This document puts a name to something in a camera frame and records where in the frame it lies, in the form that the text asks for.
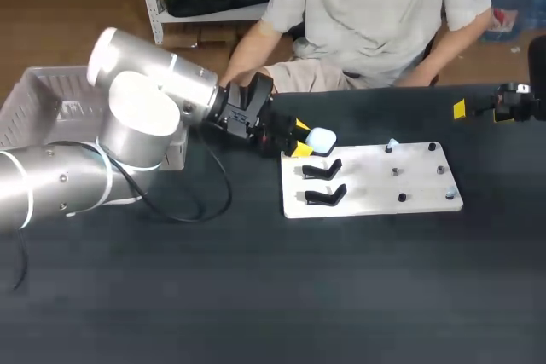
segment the white board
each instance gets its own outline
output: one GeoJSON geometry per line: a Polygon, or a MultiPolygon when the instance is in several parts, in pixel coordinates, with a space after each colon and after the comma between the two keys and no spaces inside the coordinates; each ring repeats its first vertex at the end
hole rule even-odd
{"type": "Polygon", "coordinates": [[[349,217],[398,213],[460,211],[462,198],[456,188],[444,150],[429,142],[400,144],[385,152],[385,145],[337,147],[327,158],[289,158],[282,155],[282,197],[284,215],[291,219],[310,217],[349,217]],[[336,159],[342,167],[332,181],[304,179],[303,165],[329,169],[336,159]],[[444,167],[444,174],[437,169],[444,167]],[[392,169],[398,168],[398,176],[392,169]],[[305,191],[332,194],[341,185],[347,186],[346,196],[331,207],[307,205],[305,191]],[[445,195],[456,188],[454,199],[445,195]],[[405,202],[398,201],[404,193],[405,202]]]}

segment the man's arm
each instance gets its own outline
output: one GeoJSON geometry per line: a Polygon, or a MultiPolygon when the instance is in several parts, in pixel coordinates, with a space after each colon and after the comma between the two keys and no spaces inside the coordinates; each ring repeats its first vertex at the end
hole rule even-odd
{"type": "Polygon", "coordinates": [[[479,14],[472,23],[454,32],[449,31],[439,40],[433,52],[397,83],[398,87],[426,87],[440,71],[460,53],[471,46],[491,25],[491,8],[479,14]]]}
{"type": "Polygon", "coordinates": [[[220,85],[225,87],[233,81],[246,87],[256,71],[265,64],[281,36],[282,33],[270,23],[263,20],[256,23],[237,45],[220,85]]]}
{"type": "Polygon", "coordinates": [[[225,86],[233,81],[246,86],[267,61],[283,33],[304,19],[305,0],[270,0],[264,17],[241,40],[220,81],[225,86]]]}
{"type": "Polygon", "coordinates": [[[491,0],[444,0],[450,31],[399,86],[427,86],[450,61],[468,48],[491,23],[491,0]]]}

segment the shorts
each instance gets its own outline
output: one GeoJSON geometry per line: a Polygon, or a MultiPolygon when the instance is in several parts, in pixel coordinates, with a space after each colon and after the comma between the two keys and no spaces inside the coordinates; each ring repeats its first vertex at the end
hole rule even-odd
{"type": "Polygon", "coordinates": [[[313,93],[369,89],[363,77],[348,76],[343,70],[318,59],[301,59],[264,67],[278,93],[313,93]]]}

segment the person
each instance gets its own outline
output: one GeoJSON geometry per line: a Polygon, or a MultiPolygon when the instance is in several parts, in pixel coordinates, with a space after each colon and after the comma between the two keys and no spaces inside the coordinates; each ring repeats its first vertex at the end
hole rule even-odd
{"type": "Polygon", "coordinates": [[[262,72],[280,93],[428,86],[490,23],[491,0],[270,0],[220,84],[246,86],[262,72]],[[443,8],[449,30],[423,60],[443,8]],[[282,34],[302,22],[294,58],[263,66],[282,34]]]}

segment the black hook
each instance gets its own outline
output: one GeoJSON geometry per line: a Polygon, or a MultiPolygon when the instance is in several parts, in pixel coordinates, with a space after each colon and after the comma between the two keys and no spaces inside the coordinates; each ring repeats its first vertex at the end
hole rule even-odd
{"type": "Polygon", "coordinates": [[[307,205],[337,206],[346,194],[347,186],[343,184],[331,195],[317,191],[305,191],[305,200],[307,205]]]}
{"type": "Polygon", "coordinates": [[[340,171],[341,159],[336,159],[329,170],[316,168],[316,166],[304,165],[301,167],[305,179],[323,179],[324,181],[332,181],[334,176],[340,171]]]}

